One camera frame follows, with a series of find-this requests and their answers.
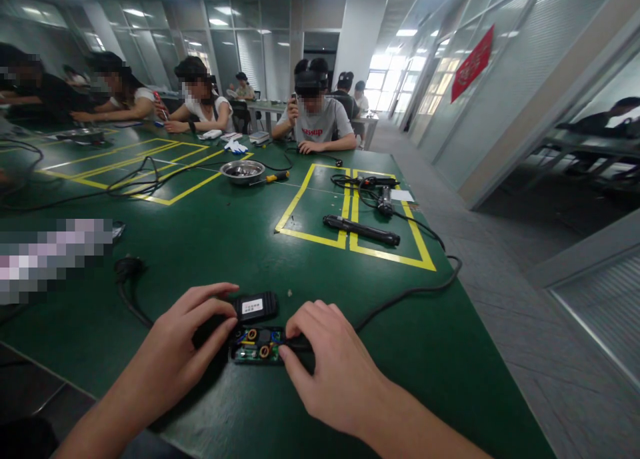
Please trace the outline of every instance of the left hand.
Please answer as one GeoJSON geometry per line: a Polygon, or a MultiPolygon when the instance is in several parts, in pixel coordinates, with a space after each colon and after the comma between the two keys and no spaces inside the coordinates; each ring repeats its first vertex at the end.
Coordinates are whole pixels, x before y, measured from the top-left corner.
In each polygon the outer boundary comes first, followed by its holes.
{"type": "Polygon", "coordinates": [[[71,112],[70,115],[76,122],[95,122],[97,120],[97,115],[89,112],[71,112]]]}
{"type": "Polygon", "coordinates": [[[183,133],[189,131],[189,124],[187,122],[167,121],[165,122],[165,129],[169,133],[183,133]]]}
{"type": "Polygon", "coordinates": [[[125,412],[120,420],[127,423],[128,429],[142,431],[174,407],[202,378],[238,322],[233,306],[214,296],[225,298],[238,289],[228,282],[191,288],[158,318],[102,401],[125,412]],[[193,334],[216,314],[228,319],[196,350],[191,341],[193,334]]]}
{"type": "Polygon", "coordinates": [[[303,141],[300,143],[300,152],[324,152],[325,144],[323,142],[303,141]]]}

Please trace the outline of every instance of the red sign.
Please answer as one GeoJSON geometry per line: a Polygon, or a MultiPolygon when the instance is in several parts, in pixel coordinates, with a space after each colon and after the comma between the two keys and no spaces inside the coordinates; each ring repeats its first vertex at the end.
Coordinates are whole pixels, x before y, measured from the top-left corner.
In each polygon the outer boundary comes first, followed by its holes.
{"type": "Polygon", "coordinates": [[[451,103],[460,97],[460,94],[467,90],[471,82],[489,65],[494,27],[495,25],[491,26],[489,32],[478,42],[478,45],[472,50],[467,60],[462,62],[462,65],[455,73],[455,81],[451,87],[451,103]]]}

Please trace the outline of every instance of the screwdriver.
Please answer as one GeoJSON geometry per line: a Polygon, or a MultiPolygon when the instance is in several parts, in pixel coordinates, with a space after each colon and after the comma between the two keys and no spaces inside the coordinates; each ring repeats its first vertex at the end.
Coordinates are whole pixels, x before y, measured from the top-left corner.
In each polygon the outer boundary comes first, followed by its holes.
{"type": "Polygon", "coordinates": [[[251,185],[255,185],[261,182],[271,183],[277,180],[287,179],[288,177],[289,177],[289,171],[282,171],[282,172],[275,173],[273,175],[268,175],[265,179],[262,179],[261,181],[258,181],[258,182],[254,182],[251,185]]]}

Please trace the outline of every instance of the white paper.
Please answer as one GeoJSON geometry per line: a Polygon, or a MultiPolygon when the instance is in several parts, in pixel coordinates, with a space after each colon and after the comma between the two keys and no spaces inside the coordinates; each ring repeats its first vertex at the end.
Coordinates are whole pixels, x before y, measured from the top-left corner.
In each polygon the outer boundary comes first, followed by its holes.
{"type": "Polygon", "coordinates": [[[262,309],[262,299],[256,299],[255,301],[249,301],[242,304],[242,314],[248,314],[249,312],[256,312],[262,309]]]}
{"type": "Polygon", "coordinates": [[[411,192],[400,189],[391,189],[391,200],[415,202],[411,192]]]}

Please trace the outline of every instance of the right hand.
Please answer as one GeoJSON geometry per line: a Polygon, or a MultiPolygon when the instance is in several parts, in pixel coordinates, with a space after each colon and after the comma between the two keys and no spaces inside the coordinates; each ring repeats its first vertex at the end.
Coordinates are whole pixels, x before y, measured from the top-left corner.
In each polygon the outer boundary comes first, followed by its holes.
{"type": "Polygon", "coordinates": [[[295,120],[300,116],[300,110],[298,109],[298,100],[295,97],[289,99],[287,102],[287,117],[291,123],[291,127],[295,127],[295,120]]]}
{"type": "Polygon", "coordinates": [[[156,99],[156,101],[153,103],[153,106],[155,108],[155,115],[160,120],[167,120],[167,117],[169,117],[169,110],[167,109],[167,106],[164,104],[164,102],[156,99]]]}
{"type": "Polygon", "coordinates": [[[379,401],[391,393],[391,383],[376,367],[364,344],[335,304],[306,302],[289,319],[287,338],[305,334],[315,354],[311,376],[287,346],[280,355],[307,412],[328,426],[352,436],[366,433],[379,401]]]}

